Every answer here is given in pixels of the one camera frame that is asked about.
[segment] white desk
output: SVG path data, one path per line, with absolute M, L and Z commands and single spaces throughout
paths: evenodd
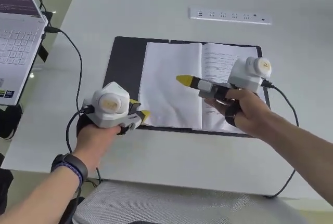
M 273 25 L 189 20 L 191 5 L 263 12 Z M 102 87 L 115 36 L 254 44 L 272 62 L 271 80 L 296 107 L 301 126 L 333 140 L 332 19 L 331 0 L 73 0 L 61 29 L 83 56 L 80 102 Z M 78 79 L 77 53 L 59 34 L 3 168 L 48 172 L 55 155 L 66 153 Z M 272 91 L 270 99 L 294 121 L 280 95 Z M 70 140 L 75 145 L 75 125 Z M 100 170 L 108 179 L 273 194 L 292 168 L 259 140 L 136 130 L 115 141 Z M 319 199 L 299 175 L 281 196 Z

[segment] white laptop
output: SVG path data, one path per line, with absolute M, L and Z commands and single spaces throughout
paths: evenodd
M 18 103 L 47 24 L 34 0 L 0 0 L 0 104 Z

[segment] black folder cover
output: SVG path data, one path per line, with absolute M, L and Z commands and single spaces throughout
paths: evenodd
M 146 45 L 148 42 L 173 43 L 173 44 L 195 43 L 193 41 L 170 41 L 168 39 L 134 38 L 134 37 L 120 37 L 120 36 L 116 37 L 113 42 L 113 48 L 111 51 L 111 56 L 103 86 L 106 86 L 108 83 L 115 81 L 121 87 L 123 87 L 125 90 L 129 92 L 131 99 L 138 100 L 142 69 L 146 54 Z M 224 45 L 256 47 L 258 51 L 258 57 L 262 57 L 261 48 L 259 46 L 234 45 L 234 44 L 224 44 Z M 268 106 L 270 106 L 268 91 L 266 88 L 264 89 L 264 93 L 265 93 L 266 103 Z M 249 137 L 248 135 L 245 134 L 193 130 L 188 128 L 153 127 L 145 125 L 141 125 L 139 128 L 150 129 L 150 130 L 161 130 L 161 131 L 221 135 L 221 136 Z

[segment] electrical outlet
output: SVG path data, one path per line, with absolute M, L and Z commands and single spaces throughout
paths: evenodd
M 196 8 L 196 7 L 191 7 L 189 9 L 189 17 L 191 19 L 200 19 L 200 20 L 243 22 L 243 23 L 254 23 L 254 24 L 265 24 L 265 25 L 272 24 L 272 18 L 264 14 L 230 12 L 224 10 L 205 9 L 205 8 Z

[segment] white paper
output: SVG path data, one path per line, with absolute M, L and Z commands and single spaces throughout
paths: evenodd
M 202 78 L 217 83 L 227 82 L 231 69 L 238 58 L 257 57 L 255 47 L 239 47 L 221 44 L 205 44 L 202 47 Z M 224 116 L 214 107 L 202 102 L 202 129 L 243 133 L 240 129 L 228 124 Z
M 201 43 L 148 43 L 139 90 L 140 109 L 149 110 L 146 124 L 202 129 L 199 91 L 176 80 L 178 75 L 201 77 Z

